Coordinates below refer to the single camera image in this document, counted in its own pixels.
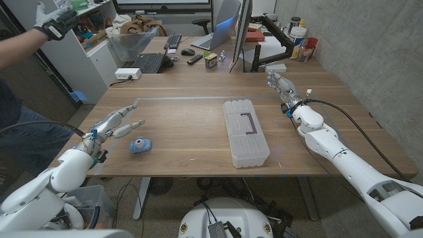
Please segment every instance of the jeans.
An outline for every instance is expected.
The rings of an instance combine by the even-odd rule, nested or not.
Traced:
[[[17,124],[37,120],[48,119],[22,106]],[[72,130],[55,124],[19,126],[0,135],[0,154],[10,156],[36,177],[47,169],[72,135]]]

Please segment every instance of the table leg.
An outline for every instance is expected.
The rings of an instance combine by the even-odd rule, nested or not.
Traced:
[[[132,215],[132,218],[134,220],[141,219],[143,206],[145,201],[147,200],[147,192],[148,192],[148,186],[150,185],[150,179],[151,179],[150,177],[144,177],[141,180],[141,185],[139,186],[137,201],[135,203],[134,214]]]
[[[309,179],[307,177],[298,177],[297,183],[301,193],[303,194],[305,207],[309,212],[310,220],[317,221],[319,219],[319,215],[317,214],[315,200],[311,194]]]

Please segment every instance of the keyboard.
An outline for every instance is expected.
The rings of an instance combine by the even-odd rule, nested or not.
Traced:
[[[210,49],[210,44],[212,43],[212,40],[213,40],[213,38],[204,42],[203,44],[200,44],[200,46],[203,47],[203,48]]]
[[[167,50],[167,48],[169,49],[177,49],[179,46],[179,42],[180,42],[180,38],[182,37],[181,34],[172,34],[171,36],[169,36],[169,38],[167,39],[167,42],[165,44],[164,49]]]
[[[164,57],[164,54],[141,54],[132,68],[139,68],[142,73],[157,73],[162,66]]]

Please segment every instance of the hand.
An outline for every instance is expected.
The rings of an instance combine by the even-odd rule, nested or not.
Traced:
[[[63,39],[66,32],[78,25],[77,12],[69,7],[49,14],[44,13],[45,8],[42,2],[38,2],[34,28],[43,32],[49,40]]]

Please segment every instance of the desk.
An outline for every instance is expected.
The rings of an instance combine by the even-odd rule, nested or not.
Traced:
[[[167,38],[154,38],[145,53],[163,52]],[[267,86],[265,73],[240,73],[239,60],[228,73],[234,40],[213,52],[225,50],[227,59],[217,68],[205,69],[204,61],[188,65],[191,56],[181,56],[190,40],[181,42],[176,54],[181,58],[174,67],[160,74],[145,74],[139,80],[115,85],[104,94],[79,127],[87,131],[95,122],[123,106],[136,104],[123,126],[144,119],[146,123],[124,138],[103,143],[109,150],[108,159],[96,165],[89,176],[102,177],[257,177],[257,176],[327,176],[298,140],[289,119],[282,114],[277,92]],[[290,79],[299,93],[313,89],[311,98],[334,103],[343,108],[363,128],[379,149],[405,175],[418,170],[400,147],[371,118],[367,110],[333,73],[325,73],[312,58],[306,63],[285,59]],[[227,100],[250,99],[270,148],[270,156],[261,167],[236,169],[232,166],[229,139],[223,116]],[[357,155],[386,175],[395,172],[380,158],[363,135],[341,113],[325,105],[310,106],[321,113],[325,122],[338,130]],[[148,152],[132,155],[129,144],[138,136],[152,141]],[[79,141],[74,135],[60,155]],[[317,159],[332,173],[338,171],[326,159]],[[58,166],[55,160],[50,166]]]

